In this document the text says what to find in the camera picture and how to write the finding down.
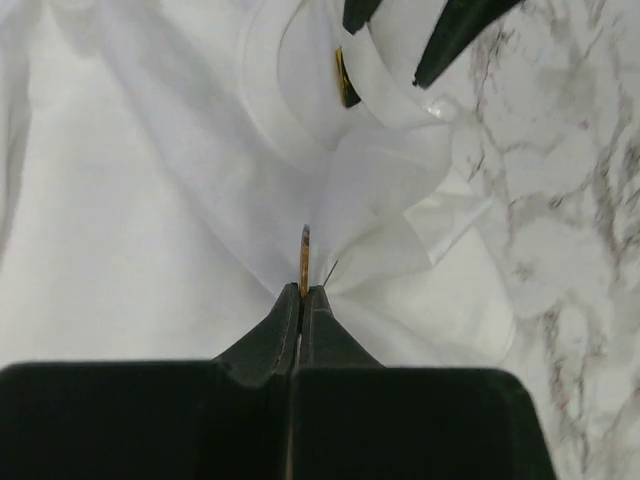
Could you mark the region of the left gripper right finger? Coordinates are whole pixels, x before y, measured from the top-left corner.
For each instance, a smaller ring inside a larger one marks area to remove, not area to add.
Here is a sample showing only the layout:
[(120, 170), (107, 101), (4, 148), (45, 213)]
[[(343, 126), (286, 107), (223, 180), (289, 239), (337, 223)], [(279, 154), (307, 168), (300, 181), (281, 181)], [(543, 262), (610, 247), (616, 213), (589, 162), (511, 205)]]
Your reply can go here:
[(385, 367), (311, 289), (292, 382), (296, 479), (552, 479), (528, 390), (489, 368)]

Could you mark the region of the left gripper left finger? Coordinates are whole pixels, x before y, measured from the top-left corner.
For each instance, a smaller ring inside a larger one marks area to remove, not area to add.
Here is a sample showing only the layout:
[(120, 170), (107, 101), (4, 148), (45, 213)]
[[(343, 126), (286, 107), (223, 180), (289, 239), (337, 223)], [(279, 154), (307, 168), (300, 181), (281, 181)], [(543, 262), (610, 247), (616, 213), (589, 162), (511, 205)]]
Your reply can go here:
[(1, 372), (5, 479), (280, 479), (300, 295), (210, 360)]

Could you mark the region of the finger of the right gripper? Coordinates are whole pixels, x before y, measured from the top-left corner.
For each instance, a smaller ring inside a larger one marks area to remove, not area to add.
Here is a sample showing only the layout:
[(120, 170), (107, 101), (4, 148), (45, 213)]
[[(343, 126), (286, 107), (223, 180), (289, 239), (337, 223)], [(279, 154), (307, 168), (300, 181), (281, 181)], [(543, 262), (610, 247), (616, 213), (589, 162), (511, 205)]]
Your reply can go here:
[(382, 0), (345, 0), (342, 26), (350, 34), (355, 34), (369, 22)]
[(518, 0), (447, 1), (416, 67), (412, 85), (429, 88), (478, 35), (518, 4)]

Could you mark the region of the white printed t-shirt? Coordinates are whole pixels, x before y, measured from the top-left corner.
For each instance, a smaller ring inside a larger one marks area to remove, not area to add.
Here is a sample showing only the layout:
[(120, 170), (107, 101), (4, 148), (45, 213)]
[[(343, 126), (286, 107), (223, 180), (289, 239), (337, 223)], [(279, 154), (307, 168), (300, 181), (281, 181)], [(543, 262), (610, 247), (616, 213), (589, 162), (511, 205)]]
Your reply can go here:
[[(497, 365), (513, 311), (412, 85), (438, 1), (1, 5), (1, 362), (209, 358), (298, 279), (391, 365)], [(361, 101), (341, 101), (335, 52)]]

